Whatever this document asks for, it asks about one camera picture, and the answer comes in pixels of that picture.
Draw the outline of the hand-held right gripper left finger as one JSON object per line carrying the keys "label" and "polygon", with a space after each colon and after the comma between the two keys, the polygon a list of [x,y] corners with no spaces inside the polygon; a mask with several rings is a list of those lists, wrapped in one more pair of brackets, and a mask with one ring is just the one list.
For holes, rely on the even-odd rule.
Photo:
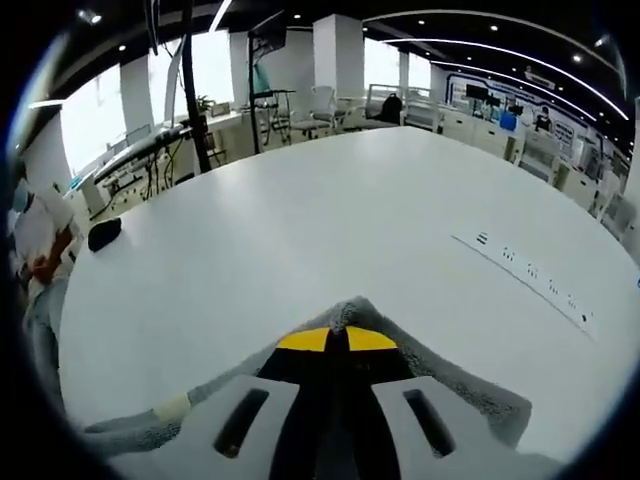
{"label": "hand-held right gripper left finger", "polygon": [[266,479],[301,389],[285,373],[325,349],[328,328],[294,331],[176,400],[107,424],[107,461],[126,479]]}

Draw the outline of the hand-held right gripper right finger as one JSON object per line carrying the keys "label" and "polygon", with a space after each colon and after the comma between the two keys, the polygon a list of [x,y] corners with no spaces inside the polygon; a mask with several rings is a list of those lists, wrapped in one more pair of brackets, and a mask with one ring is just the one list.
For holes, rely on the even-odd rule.
{"label": "hand-held right gripper right finger", "polygon": [[332,332],[342,437],[335,479],[553,479],[558,462],[522,454],[451,389],[411,374],[394,341],[371,330]]}

